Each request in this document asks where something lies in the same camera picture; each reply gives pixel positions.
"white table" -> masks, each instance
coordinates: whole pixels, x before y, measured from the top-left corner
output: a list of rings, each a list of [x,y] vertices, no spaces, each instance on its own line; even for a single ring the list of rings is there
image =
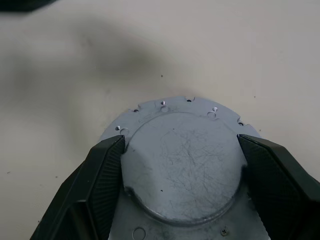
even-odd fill
[[[138,103],[214,100],[320,179],[316,0],[60,0],[0,16],[0,239],[29,239]]]

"metal plate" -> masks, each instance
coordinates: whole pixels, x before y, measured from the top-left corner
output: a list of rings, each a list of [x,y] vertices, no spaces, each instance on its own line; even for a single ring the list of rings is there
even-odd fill
[[[258,233],[259,239],[268,239],[254,210],[234,215],[240,199],[245,199],[241,211],[246,211],[248,204],[245,186],[241,186],[245,158],[237,134],[259,137],[238,114],[203,98],[172,97],[149,101],[121,114],[100,140],[119,133],[126,138],[121,165],[124,189],[131,199],[124,192],[120,195],[115,220],[120,215],[127,226],[113,223],[114,240],[142,236],[202,239],[208,229],[214,229],[208,239],[215,239],[217,232],[216,236],[230,238],[229,230],[217,231],[222,223],[234,225],[232,228],[247,224],[248,230],[256,225],[249,231],[252,238],[238,238],[243,233],[232,231],[235,238],[230,239],[257,239]],[[143,224],[135,220],[140,218]],[[152,230],[156,226],[169,235]],[[192,234],[180,234],[181,227],[188,227]]]

